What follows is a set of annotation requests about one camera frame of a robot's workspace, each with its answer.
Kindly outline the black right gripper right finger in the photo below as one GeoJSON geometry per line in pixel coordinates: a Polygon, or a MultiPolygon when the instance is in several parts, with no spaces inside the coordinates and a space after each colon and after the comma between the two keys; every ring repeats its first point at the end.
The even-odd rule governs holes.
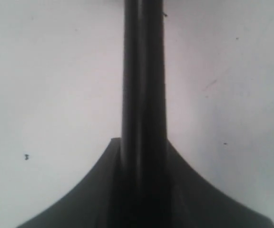
{"type": "Polygon", "coordinates": [[[141,180],[164,228],[272,228],[267,217],[208,183],[167,140],[163,2],[141,2],[141,180]]]}

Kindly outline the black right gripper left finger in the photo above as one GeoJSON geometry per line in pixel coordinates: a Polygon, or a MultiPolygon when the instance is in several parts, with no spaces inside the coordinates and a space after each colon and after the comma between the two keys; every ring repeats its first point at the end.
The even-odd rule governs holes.
{"type": "Polygon", "coordinates": [[[143,1],[125,1],[121,136],[112,138],[89,173],[24,228],[119,228],[140,185],[139,114],[143,101],[143,1]]]}

